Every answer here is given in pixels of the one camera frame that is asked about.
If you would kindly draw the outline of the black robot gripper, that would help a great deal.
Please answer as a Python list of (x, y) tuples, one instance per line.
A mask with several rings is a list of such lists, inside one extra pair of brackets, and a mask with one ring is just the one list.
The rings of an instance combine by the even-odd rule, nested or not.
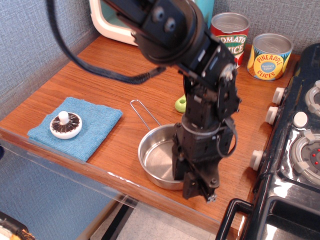
[(202, 196), (207, 203), (216, 200), (219, 162), (234, 152), (230, 148), (233, 137), (230, 117), (209, 128), (198, 127), (186, 117), (174, 125), (172, 174), (174, 180), (183, 181), (183, 198)]

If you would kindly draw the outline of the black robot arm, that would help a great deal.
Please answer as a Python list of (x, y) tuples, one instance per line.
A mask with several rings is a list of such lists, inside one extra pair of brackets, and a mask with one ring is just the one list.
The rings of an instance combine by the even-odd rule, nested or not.
[(185, 199), (216, 199), (218, 165), (230, 156), (238, 135), (235, 58), (215, 37), (190, 0), (109, 0), (117, 17), (134, 30), (142, 55), (183, 75), (186, 110), (174, 125), (172, 175)]

